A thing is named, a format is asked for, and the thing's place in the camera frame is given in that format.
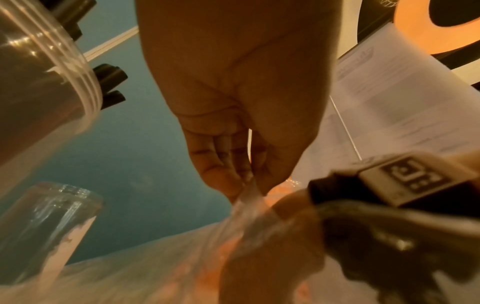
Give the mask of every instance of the paper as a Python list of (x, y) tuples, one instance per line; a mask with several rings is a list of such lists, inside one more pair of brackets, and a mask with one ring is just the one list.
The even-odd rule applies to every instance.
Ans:
[(317, 139), (292, 175), (302, 183), (357, 155), (451, 154), (480, 146), (480, 93), (393, 24), (338, 61), (331, 98)]

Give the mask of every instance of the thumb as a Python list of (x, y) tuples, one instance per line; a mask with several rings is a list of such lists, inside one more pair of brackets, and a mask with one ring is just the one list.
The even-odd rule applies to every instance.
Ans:
[(255, 180), (260, 192), (266, 195), (273, 187), (286, 181), (302, 153), (303, 149), (296, 146), (275, 147), (270, 145), (266, 151), (265, 162), (255, 173)]

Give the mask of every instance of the orange ring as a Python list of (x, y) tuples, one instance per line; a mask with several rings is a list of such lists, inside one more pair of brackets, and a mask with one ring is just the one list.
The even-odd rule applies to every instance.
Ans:
[(453, 26), (439, 27), (430, 19), (430, 0), (400, 0), (394, 23), (406, 37), (428, 54), (466, 47), (480, 40), (480, 18)]

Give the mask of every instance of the transparent plastic wrap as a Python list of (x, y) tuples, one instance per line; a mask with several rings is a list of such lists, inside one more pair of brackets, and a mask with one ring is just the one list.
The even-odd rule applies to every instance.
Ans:
[[(300, 190), (269, 207), (253, 186), (225, 221), (67, 266), (34, 302), (477, 303), (478, 221), (308, 200)], [(32, 302), (32, 284), (1, 302)]]

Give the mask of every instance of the plastic container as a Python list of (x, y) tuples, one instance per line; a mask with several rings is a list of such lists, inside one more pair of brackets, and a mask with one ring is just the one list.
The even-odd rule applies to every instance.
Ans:
[(102, 105), (73, 40), (37, 0), (0, 0), (0, 197)]

